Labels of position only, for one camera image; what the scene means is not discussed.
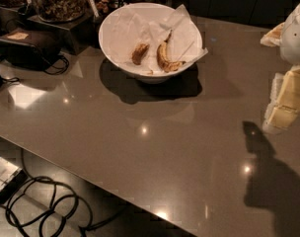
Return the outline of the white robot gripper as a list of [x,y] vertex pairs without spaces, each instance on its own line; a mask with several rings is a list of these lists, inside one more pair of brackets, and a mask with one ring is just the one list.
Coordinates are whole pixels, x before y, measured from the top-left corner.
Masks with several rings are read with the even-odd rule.
[[276,73],[271,85],[262,129],[279,134],[291,126],[300,114],[300,3],[287,17],[261,38],[261,44],[280,46],[280,56],[293,64],[285,74]]

